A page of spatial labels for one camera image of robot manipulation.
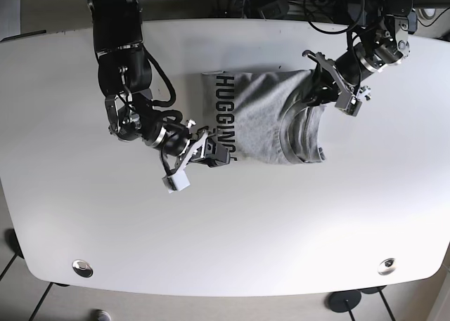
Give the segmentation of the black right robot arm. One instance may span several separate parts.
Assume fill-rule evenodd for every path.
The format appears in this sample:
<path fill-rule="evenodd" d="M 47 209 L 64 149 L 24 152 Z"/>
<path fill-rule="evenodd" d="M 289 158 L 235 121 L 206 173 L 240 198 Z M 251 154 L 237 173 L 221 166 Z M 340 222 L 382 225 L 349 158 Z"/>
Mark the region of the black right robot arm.
<path fill-rule="evenodd" d="M 98 84 L 105 96 L 109 131 L 123 141 L 140 138 L 160 153 L 169 176 L 167 158 L 178 164 L 209 167 L 227 165 L 229 151 L 203 127 L 191 131 L 183 115 L 173 109 L 176 91 L 143 43 L 139 0 L 88 0 L 93 23 Z"/>

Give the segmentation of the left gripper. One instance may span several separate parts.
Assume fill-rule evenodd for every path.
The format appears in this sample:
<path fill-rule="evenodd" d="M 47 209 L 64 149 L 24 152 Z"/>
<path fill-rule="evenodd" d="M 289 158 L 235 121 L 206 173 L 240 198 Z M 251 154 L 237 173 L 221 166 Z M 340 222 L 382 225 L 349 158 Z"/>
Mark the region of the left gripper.
<path fill-rule="evenodd" d="M 369 100 L 370 89 L 362 84 L 372 74 L 388 65 L 398 65 L 409 56 L 410 22 L 406 17 L 381 17 L 359 30 L 354 42 L 347 35 L 347 51 L 337 60 L 306 50 L 302 54 L 316 63 L 309 87 L 302 101 L 309 107 L 335 103 L 341 93 L 351 93 L 359 100 Z"/>

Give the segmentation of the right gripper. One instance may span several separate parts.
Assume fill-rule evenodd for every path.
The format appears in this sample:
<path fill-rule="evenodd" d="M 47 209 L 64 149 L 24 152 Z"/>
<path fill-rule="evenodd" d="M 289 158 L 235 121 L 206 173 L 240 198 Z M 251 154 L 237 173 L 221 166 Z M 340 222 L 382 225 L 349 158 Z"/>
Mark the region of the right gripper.
<path fill-rule="evenodd" d="M 177 110 L 156 110 L 154 100 L 142 94 L 118 94 L 105 97 L 109 131 L 122 141 L 141 139 L 156 149 L 168 176 L 183 176 L 189 164 L 210 168 L 228 165 L 230 152 L 203 127 L 191 131 L 195 122 L 182 124 Z"/>

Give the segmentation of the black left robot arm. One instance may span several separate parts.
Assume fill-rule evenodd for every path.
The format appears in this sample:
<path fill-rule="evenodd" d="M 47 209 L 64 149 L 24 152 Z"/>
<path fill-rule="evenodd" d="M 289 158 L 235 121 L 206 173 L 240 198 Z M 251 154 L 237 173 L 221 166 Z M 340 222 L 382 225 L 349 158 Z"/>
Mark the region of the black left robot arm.
<path fill-rule="evenodd" d="M 362 83 L 389 65 L 398 65 L 410 53 L 409 35 L 417 29 L 413 0 L 360 0 L 355 17 L 343 30 L 347 50 L 337 60 L 306 50 L 304 57 L 316 63 L 311 90 L 303 97 L 309 106 L 334 103 L 354 116 L 361 99 L 371 90 Z"/>

